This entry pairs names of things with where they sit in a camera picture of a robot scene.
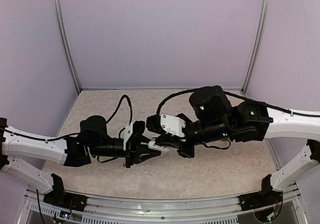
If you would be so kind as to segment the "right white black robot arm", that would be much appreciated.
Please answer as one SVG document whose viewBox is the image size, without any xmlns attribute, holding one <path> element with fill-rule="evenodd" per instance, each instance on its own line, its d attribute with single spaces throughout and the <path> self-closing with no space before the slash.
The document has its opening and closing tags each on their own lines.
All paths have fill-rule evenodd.
<svg viewBox="0 0 320 224">
<path fill-rule="evenodd" d="M 248 98 L 237 106 L 229 101 L 229 92 L 220 86 L 206 86 L 187 91 L 197 121 L 183 115 L 170 116 L 156 111 L 147 119 L 147 129 L 158 137 L 148 143 L 153 150 L 176 148 L 185 158 L 194 157 L 194 147 L 211 148 L 214 141 L 263 141 L 272 138 L 300 138 L 307 142 L 302 150 L 280 170 L 262 180 L 256 202 L 266 206 L 276 192 L 319 165 L 320 114 L 311 111 L 284 109 Z"/>
</svg>

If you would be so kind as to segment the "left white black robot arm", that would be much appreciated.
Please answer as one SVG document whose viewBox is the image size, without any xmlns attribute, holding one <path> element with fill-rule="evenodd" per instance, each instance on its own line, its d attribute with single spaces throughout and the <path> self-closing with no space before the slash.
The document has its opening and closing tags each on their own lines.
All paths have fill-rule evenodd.
<svg viewBox="0 0 320 224">
<path fill-rule="evenodd" d="M 108 163 L 120 158 L 127 168 L 154 157 L 165 150 L 144 136 L 144 122 L 129 123 L 123 138 L 108 135 L 106 120 L 102 116 L 91 116 L 80 122 L 78 133 L 61 137 L 31 134 L 9 126 L 7 119 L 1 118 L 0 126 L 0 170 L 23 179 L 38 192 L 50 195 L 59 206 L 70 201 L 64 190 L 63 180 L 58 175 L 46 173 L 25 161 L 33 157 L 66 167 L 82 167 L 92 163 Z"/>
</svg>

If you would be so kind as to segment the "white earbud charging case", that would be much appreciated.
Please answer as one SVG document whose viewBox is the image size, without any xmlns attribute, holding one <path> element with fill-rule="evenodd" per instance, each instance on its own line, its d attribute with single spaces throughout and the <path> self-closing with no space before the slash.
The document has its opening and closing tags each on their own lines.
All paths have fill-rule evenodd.
<svg viewBox="0 0 320 224">
<path fill-rule="evenodd" d="M 152 150 L 161 151 L 161 152 L 168 152 L 170 150 L 169 147 L 167 147 L 167 146 L 159 146 L 159 145 L 157 145 L 154 140 L 151 140 L 148 143 L 148 148 L 152 149 Z"/>
</svg>

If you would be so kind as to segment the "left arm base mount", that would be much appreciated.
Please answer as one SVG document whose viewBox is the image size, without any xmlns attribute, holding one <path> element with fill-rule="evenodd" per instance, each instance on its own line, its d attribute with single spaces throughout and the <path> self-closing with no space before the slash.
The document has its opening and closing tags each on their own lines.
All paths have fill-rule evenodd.
<svg viewBox="0 0 320 224">
<path fill-rule="evenodd" d="M 53 179 L 52 191 L 44 195 L 44 202 L 54 206 L 83 212 L 88 197 L 65 191 L 63 180 L 56 174 L 51 174 Z"/>
</svg>

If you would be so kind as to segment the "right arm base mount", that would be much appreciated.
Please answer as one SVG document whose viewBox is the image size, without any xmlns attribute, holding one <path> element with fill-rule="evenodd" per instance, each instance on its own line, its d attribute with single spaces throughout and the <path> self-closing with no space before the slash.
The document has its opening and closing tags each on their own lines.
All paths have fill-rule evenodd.
<svg viewBox="0 0 320 224">
<path fill-rule="evenodd" d="M 274 191 L 271 184 L 271 174 L 268 174 L 261 181 L 261 190 L 240 195 L 239 202 L 242 211 L 257 209 L 282 202 L 283 192 Z"/>
</svg>

